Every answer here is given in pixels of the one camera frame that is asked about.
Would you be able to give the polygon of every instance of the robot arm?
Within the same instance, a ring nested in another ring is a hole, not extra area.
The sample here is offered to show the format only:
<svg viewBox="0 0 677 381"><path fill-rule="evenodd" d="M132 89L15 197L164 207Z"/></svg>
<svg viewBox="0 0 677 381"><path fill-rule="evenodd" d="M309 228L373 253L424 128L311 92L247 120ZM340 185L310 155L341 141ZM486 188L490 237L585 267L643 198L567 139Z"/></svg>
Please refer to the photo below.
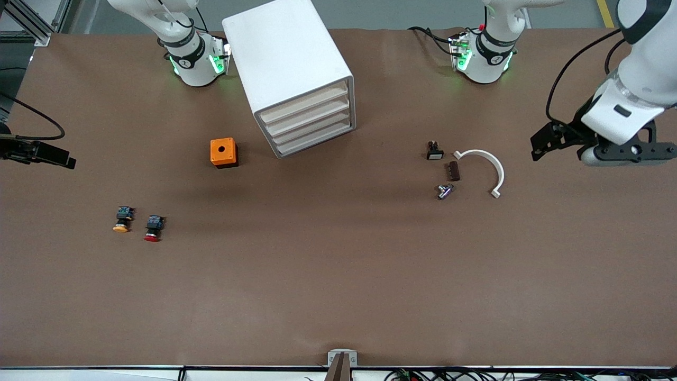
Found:
<svg viewBox="0 0 677 381"><path fill-rule="evenodd" d="M169 52L174 72L191 86L205 86L226 72L230 46L220 37L199 33L185 12L199 0L108 0L144 23Z"/></svg>
<svg viewBox="0 0 677 381"><path fill-rule="evenodd" d="M491 83L508 69L517 39L524 31L523 8L551 7L565 0L483 0L489 15L480 33L471 31L451 41L454 68L477 83Z"/></svg>
<svg viewBox="0 0 677 381"><path fill-rule="evenodd" d="M9 127L0 122L0 159L18 163L48 163L75 168L75 159L64 149L47 144L40 140L26 140L13 135Z"/></svg>
<svg viewBox="0 0 677 381"><path fill-rule="evenodd" d="M654 122L677 104L677 2L620 0L618 16L632 51L571 123L548 123L531 138L534 161L578 144L579 159L594 166L660 164L677 156L677 146L657 141ZM637 135L642 129L646 142Z"/></svg>

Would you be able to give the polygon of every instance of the white plastic arc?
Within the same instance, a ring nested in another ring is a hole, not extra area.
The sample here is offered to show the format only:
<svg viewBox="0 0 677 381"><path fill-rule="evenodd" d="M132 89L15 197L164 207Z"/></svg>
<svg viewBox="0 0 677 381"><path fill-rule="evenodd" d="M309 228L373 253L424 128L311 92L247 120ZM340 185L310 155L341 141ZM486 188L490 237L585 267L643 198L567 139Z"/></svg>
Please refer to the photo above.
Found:
<svg viewBox="0 0 677 381"><path fill-rule="evenodd" d="M498 172L498 183L496 184L496 187L492 189L492 196L494 196L495 198L500 197L501 193L498 191L498 189L503 185L503 180L505 180L506 177L506 173L503 170L503 165L501 164L501 162L498 161L496 156L493 156L491 153L483 150L469 150L463 153L456 151L454 153L454 156L457 159L461 159L462 157L465 157L467 155L482 156L483 158L487 159L488 161L491 161L491 163L494 164L494 167L496 167L496 172Z"/></svg>

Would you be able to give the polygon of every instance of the metal component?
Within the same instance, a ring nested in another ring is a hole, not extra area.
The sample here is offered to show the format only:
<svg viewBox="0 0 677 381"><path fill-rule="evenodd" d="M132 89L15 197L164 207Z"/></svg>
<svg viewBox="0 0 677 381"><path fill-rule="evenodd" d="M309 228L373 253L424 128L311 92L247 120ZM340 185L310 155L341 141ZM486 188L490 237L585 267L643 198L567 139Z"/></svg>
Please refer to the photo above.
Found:
<svg viewBox="0 0 677 381"><path fill-rule="evenodd" d="M55 30L23 0L9 0L5 12L35 38L35 46L49 45L49 36Z"/></svg>
<svg viewBox="0 0 677 381"><path fill-rule="evenodd" d="M357 366L357 351L352 349L332 349L327 352L327 366L331 366L334 358L341 353L348 355L348 363L350 367Z"/></svg>
<svg viewBox="0 0 677 381"><path fill-rule="evenodd" d="M51 26L55 31L57 31L57 32L62 31L64 19L66 18L66 12L70 8L71 3L72 3L72 0L61 0L60 1L59 8L56 10L56 14L54 15L54 19L51 21Z"/></svg>
<svg viewBox="0 0 677 381"><path fill-rule="evenodd" d="M334 356L324 381L351 381L350 360L346 352Z"/></svg>
<svg viewBox="0 0 677 381"><path fill-rule="evenodd" d="M491 153L489 153L487 151L483 151L483 150L469 150L469 151L465 151L463 153L456 151L454 153L454 156L457 159L461 159L462 157L465 157L467 155L482 156L483 158L487 159L488 161L491 161L491 163L494 164L494 167L496 167L496 172L498 173L498 183L496 184L494 189L492 189L492 196L494 196L495 198L500 197L501 194L498 191L498 189L503 185L503 181L505 180L505 176L506 176L505 171L503 170L503 165L501 164L501 162L498 161L496 156L493 156Z"/></svg>
<svg viewBox="0 0 677 381"><path fill-rule="evenodd" d="M428 153L426 154L426 159L428 160L440 160L444 157L444 151L439 149L437 142L431 140L428 142Z"/></svg>
<svg viewBox="0 0 677 381"><path fill-rule="evenodd" d="M449 169L449 181L459 181L461 179L457 161L450 161L447 168Z"/></svg>
<svg viewBox="0 0 677 381"><path fill-rule="evenodd" d="M464 39L449 39L449 45L451 45L451 46L468 47L468 40L464 40Z"/></svg>
<svg viewBox="0 0 677 381"><path fill-rule="evenodd" d="M449 185L440 185L437 187L437 190L439 191L439 194L437 195L438 200L444 200L447 198L447 196L454 191L454 186L449 184Z"/></svg>

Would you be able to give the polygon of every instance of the green led light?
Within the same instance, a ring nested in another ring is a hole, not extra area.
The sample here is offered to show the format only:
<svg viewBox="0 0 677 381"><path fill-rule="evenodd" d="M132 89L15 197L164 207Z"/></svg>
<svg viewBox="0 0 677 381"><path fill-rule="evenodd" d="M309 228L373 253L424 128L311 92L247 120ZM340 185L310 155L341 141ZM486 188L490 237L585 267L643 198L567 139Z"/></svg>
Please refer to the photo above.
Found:
<svg viewBox="0 0 677 381"><path fill-rule="evenodd" d="M209 60L212 63L212 66L214 66L214 71L217 74L223 73L223 64L221 63L221 59L219 57L214 57L210 55Z"/></svg>
<svg viewBox="0 0 677 381"><path fill-rule="evenodd" d="M179 69L176 68L176 62L174 62L174 59L171 56L169 56L169 62L171 62L171 66L174 66L174 73L180 75Z"/></svg>
<svg viewBox="0 0 677 381"><path fill-rule="evenodd" d="M510 55L509 55L508 58L506 59L506 66L503 66L503 71L508 70L508 67L510 66L510 59L511 59L511 58L512 58L512 53L510 53Z"/></svg>
<svg viewBox="0 0 677 381"><path fill-rule="evenodd" d="M458 70L464 71L468 67L468 62L473 57L473 51L468 49L463 57L458 59Z"/></svg>

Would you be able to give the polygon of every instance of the black cable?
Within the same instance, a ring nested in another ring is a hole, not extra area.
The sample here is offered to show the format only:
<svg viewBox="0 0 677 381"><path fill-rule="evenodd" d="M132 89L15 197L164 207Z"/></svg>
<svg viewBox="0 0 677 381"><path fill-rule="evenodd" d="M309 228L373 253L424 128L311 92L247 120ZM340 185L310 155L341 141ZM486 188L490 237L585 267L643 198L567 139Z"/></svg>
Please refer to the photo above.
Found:
<svg viewBox="0 0 677 381"><path fill-rule="evenodd" d="M468 376L469 378L472 378L473 381L478 381L478 379L475 376L473 376L472 373L469 372L468 368L456 368L456 367L445 368L445 372L446 372L447 375L449 375L449 372L461 373L463 376ZM453 377L451 375L450 375L450 377L452 378L453 381L456 381L457 379L460 378L460 376Z"/></svg>
<svg viewBox="0 0 677 381"><path fill-rule="evenodd" d="M552 115L550 115L550 104L552 103L552 96L554 95L554 91L555 91L555 89L557 88L557 84L558 84L559 81L562 79L562 76L563 76L564 73L567 71L567 69L569 68L569 66L571 66L571 64L573 63L573 61L576 60L576 58L578 58L581 54L585 53L586 50L590 49L591 47L597 45L598 43L604 41L605 39L608 39L609 37L612 37L613 35L615 35L615 34L617 34L617 33L620 33L620 32L621 32L620 29L616 29L616 30L613 31L613 32L610 32L610 33L607 33L606 35L603 35L602 37L596 39L595 41L593 41L593 42L587 44L583 49L579 50L578 53L574 54L574 55L569 59L569 61L567 61L567 63L564 65L564 67L562 68L562 70L561 70L561 71L559 72L559 74L557 75L557 78L554 80L554 83L552 84L552 88L550 88L550 94L548 94L548 101L547 101L547 103L546 103L546 117L547 117L550 121L555 122L555 123L558 123L558 124L561 124L561 125L566 125L566 123L563 123L562 121L559 121L559 120L553 118Z"/></svg>
<svg viewBox="0 0 677 381"><path fill-rule="evenodd" d="M480 376L481 376L481 375L485 375L485 376L487 377L487 379L490 380L490 381L498 381L498 380L496 379L496 377L494 377L494 375L492 375L491 373L487 373L487 372L485 372L485 371L483 371L483 370L478 370L478 369L476 369L476 370L475 370L475 373L479 374Z"/></svg>
<svg viewBox="0 0 677 381"><path fill-rule="evenodd" d="M207 23L204 22L204 18L202 17L202 12L200 12L200 8L195 7L195 10L198 11L198 16L200 16L200 20L202 20L202 25L204 26L204 31L206 33L209 33L209 31L207 30Z"/></svg>
<svg viewBox="0 0 677 381"><path fill-rule="evenodd" d="M392 372L388 373L388 374L385 376L385 378L383 379L383 381L388 381L388 378L390 378L390 376L392 376L393 374L396 374L396 373L397 373L396 370L393 370Z"/></svg>
<svg viewBox="0 0 677 381"><path fill-rule="evenodd" d="M431 381L428 376L424 375L422 372L412 372L415 376L418 376L421 381Z"/></svg>
<svg viewBox="0 0 677 381"><path fill-rule="evenodd" d="M3 97L10 99L10 100L13 100L15 103L18 103L18 104L22 105L23 107L26 107L28 110L31 110L32 112L34 112L34 113L40 115L41 117L45 118L50 123L54 124L56 126L56 128L59 129L59 134L57 136L20 136L20 135L17 135L16 136L17 139L19 139L19 140L57 140L57 139L63 138L66 135L64 128L61 127L61 125L59 123L57 123L54 119L48 117L47 115L43 114L41 111L33 108L31 105L23 103L22 101L20 101L20 100L16 99L15 97L13 97L9 94L6 94L2 91L0 91L0 96L3 96Z"/></svg>
<svg viewBox="0 0 677 381"><path fill-rule="evenodd" d="M616 45L614 45L610 50L609 53L607 54L607 59L604 60L604 73L609 74L609 62L611 61L611 57L613 56L613 52L618 49L620 45L623 45L623 43L626 42L626 39L622 39L621 41L618 41Z"/></svg>
<svg viewBox="0 0 677 381"><path fill-rule="evenodd" d="M160 3L160 5L162 5L163 7L165 6L165 3L163 3L162 0L158 0L158 3ZM207 32L207 29L206 29L206 28L207 28L207 25L204 25L204 29L203 29L203 28L198 28L197 26L195 26L195 20L193 20L193 19L190 18L190 17L188 18L188 20L190 20L190 25L183 25L180 21L178 21L176 18L174 18L174 21L176 21L176 23L177 23L178 25L181 25L181 26L184 27L184 28L190 29L190 28L193 28L193 27L194 27L195 29L197 29L197 30L199 30L199 31Z"/></svg>
<svg viewBox="0 0 677 381"><path fill-rule="evenodd" d="M421 32L425 33L426 36L428 36L428 37L430 37L430 38L433 39L433 41L435 42L435 45L437 45L437 47L438 47L441 51L445 52L446 54L449 54L450 56L460 57L460 54L459 54L459 53L453 53L453 52L450 52L450 51L446 50L446 48L444 48L444 47L443 47L442 45L440 45L439 42L438 42L438 41L440 41L440 42L444 42L444 43L449 43L449 39L443 39L443 38L441 38L441 37L438 37L438 36L434 35L433 32L430 30L430 28L423 29L423 28L421 28L420 26L412 26L411 28L408 28L407 30L408 30L408 31L421 31Z"/></svg>

